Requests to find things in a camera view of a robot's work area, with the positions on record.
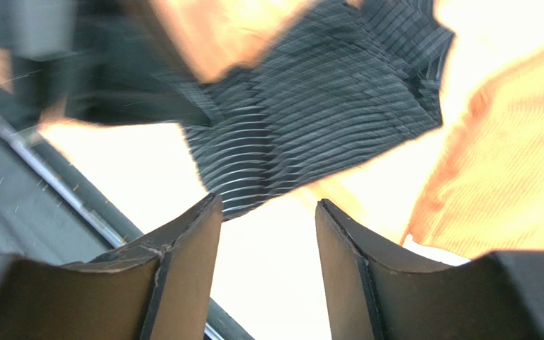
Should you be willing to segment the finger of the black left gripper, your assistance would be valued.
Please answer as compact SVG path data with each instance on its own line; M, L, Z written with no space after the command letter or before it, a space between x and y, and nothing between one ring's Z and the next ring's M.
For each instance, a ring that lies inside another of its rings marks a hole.
M15 97L105 125L211 123L149 1L14 1Z

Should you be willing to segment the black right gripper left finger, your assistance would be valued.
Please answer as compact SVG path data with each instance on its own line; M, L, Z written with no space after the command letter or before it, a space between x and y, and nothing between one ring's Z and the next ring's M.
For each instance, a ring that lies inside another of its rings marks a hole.
M221 223L210 194L89 262L0 254L0 339L202 339Z

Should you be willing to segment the black striped underwear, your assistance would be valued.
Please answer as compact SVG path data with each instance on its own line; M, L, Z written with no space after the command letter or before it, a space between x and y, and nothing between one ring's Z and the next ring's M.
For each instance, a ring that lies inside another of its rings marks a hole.
M226 220L441 126L453 33L433 7L321 1L257 68L183 87L212 121L186 140Z

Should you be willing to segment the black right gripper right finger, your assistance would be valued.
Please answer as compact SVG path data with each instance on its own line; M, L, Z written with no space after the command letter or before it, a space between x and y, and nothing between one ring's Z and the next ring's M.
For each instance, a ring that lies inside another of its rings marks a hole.
M333 339L544 339L544 251L459 266L415 254L318 202Z

